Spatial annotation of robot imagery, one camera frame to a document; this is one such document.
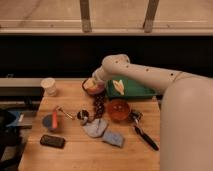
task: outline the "gray cloth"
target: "gray cloth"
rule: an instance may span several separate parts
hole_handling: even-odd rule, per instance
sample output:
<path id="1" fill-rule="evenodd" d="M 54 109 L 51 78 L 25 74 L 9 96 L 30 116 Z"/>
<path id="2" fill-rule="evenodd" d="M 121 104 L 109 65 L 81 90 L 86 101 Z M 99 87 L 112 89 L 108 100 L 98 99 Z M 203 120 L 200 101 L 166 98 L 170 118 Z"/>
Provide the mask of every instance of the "gray cloth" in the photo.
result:
<path id="1" fill-rule="evenodd" d="M 103 142 L 122 147 L 124 143 L 124 137 L 118 132 L 105 131 L 103 137 Z"/>
<path id="2" fill-rule="evenodd" d="M 84 131 L 92 138 L 101 137 L 108 126 L 108 122 L 104 119 L 95 119 L 91 123 L 83 126 Z"/>

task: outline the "green plate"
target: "green plate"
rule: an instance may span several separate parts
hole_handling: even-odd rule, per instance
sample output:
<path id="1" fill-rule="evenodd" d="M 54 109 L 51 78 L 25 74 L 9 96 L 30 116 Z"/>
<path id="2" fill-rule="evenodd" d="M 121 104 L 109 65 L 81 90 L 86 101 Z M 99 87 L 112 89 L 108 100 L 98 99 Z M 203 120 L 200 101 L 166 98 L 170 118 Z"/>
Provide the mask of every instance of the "green plate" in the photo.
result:
<path id="1" fill-rule="evenodd" d="M 121 95 L 117 90 L 115 90 L 112 80 L 122 80 L 124 84 L 124 95 Z M 157 93 L 147 88 L 140 83 L 131 80 L 127 77 L 117 76 L 112 80 L 108 81 L 106 86 L 106 92 L 109 99 L 114 98 L 124 98 L 124 99 L 150 99 L 153 96 L 157 95 Z"/>

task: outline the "black phone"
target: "black phone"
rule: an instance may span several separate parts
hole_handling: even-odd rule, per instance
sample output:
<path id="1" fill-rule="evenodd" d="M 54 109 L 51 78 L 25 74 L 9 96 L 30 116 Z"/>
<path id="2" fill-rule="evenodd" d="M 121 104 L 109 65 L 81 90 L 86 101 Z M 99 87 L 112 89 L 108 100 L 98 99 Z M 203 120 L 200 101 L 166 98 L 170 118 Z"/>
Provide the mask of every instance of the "black phone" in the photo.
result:
<path id="1" fill-rule="evenodd" d="M 43 135 L 41 137 L 40 144 L 50 147 L 63 148 L 65 144 L 65 139 L 62 137 Z"/>

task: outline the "black chair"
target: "black chair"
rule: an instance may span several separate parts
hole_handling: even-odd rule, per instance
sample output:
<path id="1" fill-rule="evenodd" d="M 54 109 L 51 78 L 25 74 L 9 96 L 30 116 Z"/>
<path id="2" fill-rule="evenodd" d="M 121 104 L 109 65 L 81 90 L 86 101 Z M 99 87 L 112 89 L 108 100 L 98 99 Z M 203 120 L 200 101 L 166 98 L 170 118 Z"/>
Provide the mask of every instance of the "black chair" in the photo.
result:
<path id="1" fill-rule="evenodd" d="M 22 138 L 20 137 L 19 127 L 10 126 L 6 127 L 9 123 L 16 119 L 10 112 L 0 109 L 0 160 L 4 154 L 7 146 L 17 146 L 21 144 Z M 18 164 L 21 156 L 16 156 L 11 159 L 1 161 L 0 168 L 4 169 L 14 164 Z"/>

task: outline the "floor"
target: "floor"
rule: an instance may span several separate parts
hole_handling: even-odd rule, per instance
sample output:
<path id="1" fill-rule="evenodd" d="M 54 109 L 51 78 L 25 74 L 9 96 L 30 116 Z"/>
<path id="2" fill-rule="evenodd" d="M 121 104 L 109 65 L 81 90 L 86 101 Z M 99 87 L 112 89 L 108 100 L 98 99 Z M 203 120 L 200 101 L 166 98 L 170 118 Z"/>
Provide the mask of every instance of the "floor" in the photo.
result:
<path id="1" fill-rule="evenodd" d="M 149 0 L 92 0 L 93 28 L 141 28 Z M 213 1 L 160 0 L 156 28 L 212 28 Z M 81 28 L 79 1 L 0 0 L 0 28 Z"/>

